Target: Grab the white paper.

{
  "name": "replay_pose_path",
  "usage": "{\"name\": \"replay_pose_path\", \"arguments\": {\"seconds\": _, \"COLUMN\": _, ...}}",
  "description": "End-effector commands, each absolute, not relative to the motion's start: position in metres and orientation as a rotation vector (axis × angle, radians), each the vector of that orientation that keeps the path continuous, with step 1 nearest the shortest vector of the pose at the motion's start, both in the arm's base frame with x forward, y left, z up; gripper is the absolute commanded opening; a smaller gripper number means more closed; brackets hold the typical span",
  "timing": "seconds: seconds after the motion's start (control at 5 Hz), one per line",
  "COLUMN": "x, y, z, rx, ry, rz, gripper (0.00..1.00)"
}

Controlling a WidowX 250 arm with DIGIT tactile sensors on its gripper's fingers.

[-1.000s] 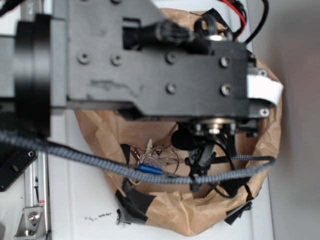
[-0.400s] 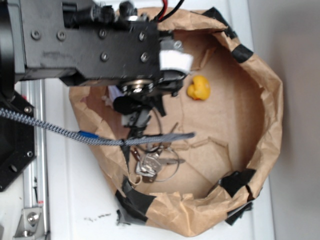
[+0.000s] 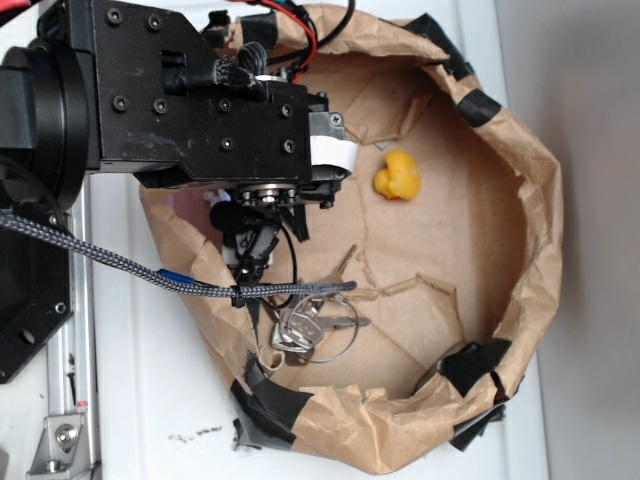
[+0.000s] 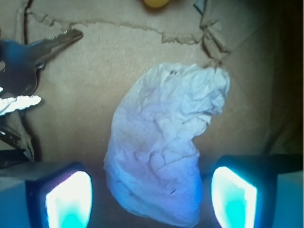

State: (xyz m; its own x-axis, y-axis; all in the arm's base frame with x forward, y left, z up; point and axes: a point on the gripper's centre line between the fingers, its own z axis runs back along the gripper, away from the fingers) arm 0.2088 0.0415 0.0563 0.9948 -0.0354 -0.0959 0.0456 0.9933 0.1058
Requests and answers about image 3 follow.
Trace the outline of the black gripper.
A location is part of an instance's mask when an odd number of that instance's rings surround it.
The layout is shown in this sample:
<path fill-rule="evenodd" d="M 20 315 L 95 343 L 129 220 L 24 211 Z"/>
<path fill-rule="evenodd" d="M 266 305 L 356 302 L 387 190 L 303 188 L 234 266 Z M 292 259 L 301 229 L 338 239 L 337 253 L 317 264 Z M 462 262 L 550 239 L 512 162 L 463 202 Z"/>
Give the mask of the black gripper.
<path fill-rule="evenodd" d="M 227 52 L 178 12 L 120 1 L 89 1 L 74 24 L 89 36 L 90 172 L 222 189 L 221 225 L 273 212 L 307 238 L 305 206 L 334 204 L 356 146 L 327 96 L 296 82 L 303 58 L 275 68 L 270 42 Z"/>

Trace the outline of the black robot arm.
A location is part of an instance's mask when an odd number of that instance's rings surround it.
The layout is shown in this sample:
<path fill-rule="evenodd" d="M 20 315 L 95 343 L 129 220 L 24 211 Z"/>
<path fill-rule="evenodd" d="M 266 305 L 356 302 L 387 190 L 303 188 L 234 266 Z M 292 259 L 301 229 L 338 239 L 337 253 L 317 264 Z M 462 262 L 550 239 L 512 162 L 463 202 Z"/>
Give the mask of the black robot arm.
<path fill-rule="evenodd" d="M 269 74 L 261 45 L 226 56 L 174 11 L 59 1 L 1 64 L 1 152 L 36 178 L 3 172 L 10 199 L 68 208 L 90 172 L 207 185 L 224 194 L 210 218 L 244 277 L 269 264 L 282 227 L 307 238 L 305 206 L 334 204 L 357 151 L 327 97 Z"/>

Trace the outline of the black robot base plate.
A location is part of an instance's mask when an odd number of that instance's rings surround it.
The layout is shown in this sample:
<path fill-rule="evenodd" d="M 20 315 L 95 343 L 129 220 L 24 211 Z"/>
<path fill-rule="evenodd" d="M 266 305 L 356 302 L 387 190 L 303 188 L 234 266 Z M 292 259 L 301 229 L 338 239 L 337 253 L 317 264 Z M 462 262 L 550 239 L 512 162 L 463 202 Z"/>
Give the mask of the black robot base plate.
<path fill-rule="evenodd" d="M 11 382 L 70 317 L 69 252 L 1 229 L 1 382 Z"/>

